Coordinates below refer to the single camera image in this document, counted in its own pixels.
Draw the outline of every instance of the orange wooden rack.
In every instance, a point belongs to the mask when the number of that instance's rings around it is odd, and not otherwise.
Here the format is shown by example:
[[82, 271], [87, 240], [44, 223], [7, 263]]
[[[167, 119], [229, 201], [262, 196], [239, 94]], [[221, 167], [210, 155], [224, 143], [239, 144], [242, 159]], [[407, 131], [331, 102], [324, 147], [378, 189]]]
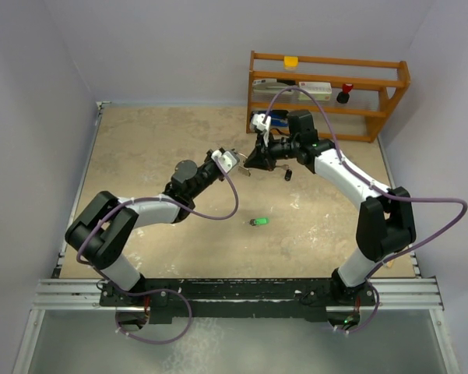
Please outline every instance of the orange wooden rack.
[[[298, 56], [299, 63], [310, 64], [326, 64], [326, 65], [350, 65], [360, 66], [364, 68], [384, 68], [395, 69], [397, 79], [374, 79], [374, 78], [358, 78], [352, 76], [327, 76], [319, 74], [307, 74], [302, 72], [288, 72], [276, 70], [254, 70], [255, 60], [274, 60], [280, 61], [283, 64], [284, 55], [273, 55], [266, 53], [257, 53], [251, 51], [251, 61], [249, 64], [249, 88], [248, 88], [248, 110], [246, 120], [246, 132], [252, 132], [249, 128], [251, 113], [254, 109], [266, 109], [269, 106], [270, 98], [273, 95], [256, 95], [253, 94], [252, 83], [255, 79], [275, 78], [275, 79], [290, 79], [296, 81], [310, 82], [329, 82], [332, 88], [340, 89], [344, 83], [354, 85], [354, 90], [376, 91], [378, 95], [378, 106], [376, 110], [370, 108], [347, 108], [345, 104], [331, 106], [326, 101], [322, 101], [322, 106], [327, 113], [337, 113], [342, 115], [361, 115], [365, 117], [365, 125], [367, 128], [366, 135], [350, 135], [337, 134], [338, 139], [342, 140], [358, 140], [363, 142], [373, 142], [382, 127], [395, 110], [396, 105], [405, 94], [410, 85], [410, 74], [405, 61], [400, 62], [385, 62], [371, 60], [357, 60], [348, 58], [327, 58], [327, 57], [309, 57]], [[394, 94], [389, 97], [388, 87], [395, 89]], [[308, 109], [309, 111], [319, 111], [316, 106], [310, 101], [292, 100], [291, 102], [277, 102], [273, 105], [273, 109]], [[330, 138], [329, 133], [319, 133], [322, 138]]]

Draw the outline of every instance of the red object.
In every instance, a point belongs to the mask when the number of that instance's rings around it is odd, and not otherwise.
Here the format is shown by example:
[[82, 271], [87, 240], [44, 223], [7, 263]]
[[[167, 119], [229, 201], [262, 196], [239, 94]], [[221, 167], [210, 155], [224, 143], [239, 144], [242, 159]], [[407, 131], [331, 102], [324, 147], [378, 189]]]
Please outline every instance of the red object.
[[344, 83], [343, 86], [341, 87], [343, 89], [343, 92], [345, 94], [349, 94], [350, 91], [353, 89], [353, 84], [346, 84]]

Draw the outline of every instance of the white box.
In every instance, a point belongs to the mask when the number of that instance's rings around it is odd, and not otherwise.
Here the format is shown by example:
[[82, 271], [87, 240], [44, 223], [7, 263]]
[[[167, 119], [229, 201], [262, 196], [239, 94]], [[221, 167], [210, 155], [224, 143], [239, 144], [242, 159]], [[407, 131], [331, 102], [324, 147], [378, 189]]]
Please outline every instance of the white box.
[[[318, 101], [328, 101], [333, 88], [328, 82], [299, 82], [299, 87], [308, 91]], [[310, 100], [304, 93], [299, 93], [299, 100]]]

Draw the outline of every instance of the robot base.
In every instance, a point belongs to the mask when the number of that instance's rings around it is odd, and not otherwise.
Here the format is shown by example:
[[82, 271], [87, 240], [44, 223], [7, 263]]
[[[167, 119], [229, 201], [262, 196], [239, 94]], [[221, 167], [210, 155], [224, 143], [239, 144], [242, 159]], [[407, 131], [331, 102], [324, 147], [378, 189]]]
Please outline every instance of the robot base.
[[[339, 324], [350, 312], [327, 313], [327, 307], [375, 304], [367, 284], [339, 301], [331, 292], [331, 278], [257, 279], [146, 279], [146, 290], [168, 288], [182, 293], [190, 302], [194, 317], [213, 318], [302, 318], [308, 322]], [[129, 297], [105, 284], [101, 306], [143, 306], [144, 297]], [[171, 323], [187, 317], [184, 302], [167, 293], [150, 296], [150, 324]]]

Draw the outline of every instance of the glass panel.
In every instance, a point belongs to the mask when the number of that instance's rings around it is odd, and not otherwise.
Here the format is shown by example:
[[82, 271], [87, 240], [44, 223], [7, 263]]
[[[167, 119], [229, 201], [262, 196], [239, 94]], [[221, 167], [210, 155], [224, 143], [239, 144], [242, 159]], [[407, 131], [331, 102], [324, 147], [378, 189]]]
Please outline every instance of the glass panel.
[[[184, 324], [138, 334], [166, 338]], [[299, 319], [195, 319], [163, 346], [114, 331], [113, 312], [47, 312], [30, 373], [445, 373], [427, 311], [381, 311], [348, 337]]]

